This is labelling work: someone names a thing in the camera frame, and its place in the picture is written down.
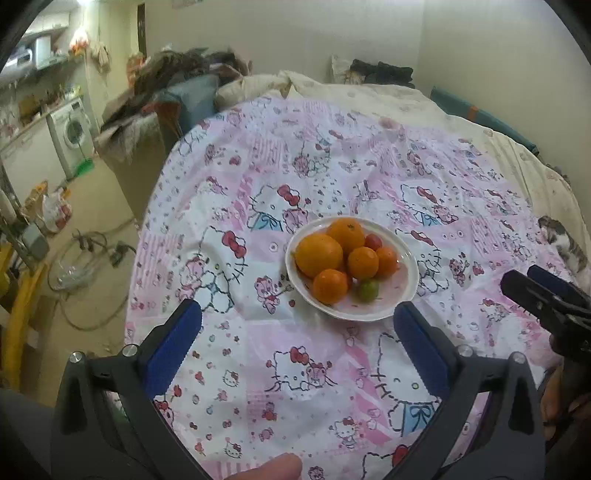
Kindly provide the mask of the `left hand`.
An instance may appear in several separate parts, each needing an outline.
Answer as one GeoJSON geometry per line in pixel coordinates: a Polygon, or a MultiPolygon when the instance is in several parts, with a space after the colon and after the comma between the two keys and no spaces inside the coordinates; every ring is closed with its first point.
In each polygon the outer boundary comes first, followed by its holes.
{"type": "Polygon", "coordinates": [[[228,477],[228,480],[298,480],[303,463],[297,455],[284,453],[259,467],[228,477]]]}

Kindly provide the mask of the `right hand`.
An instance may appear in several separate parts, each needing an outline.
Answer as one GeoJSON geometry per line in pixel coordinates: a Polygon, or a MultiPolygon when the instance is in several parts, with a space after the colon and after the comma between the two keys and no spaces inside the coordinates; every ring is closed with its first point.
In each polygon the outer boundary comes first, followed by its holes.
{"type": "Polygon", "coordinates": [[[590,355],[580,356],[552,334],[552,350],[561,356],[547,372],[540,408],[546,450],[564,443],[590,441],[590,355]]]}

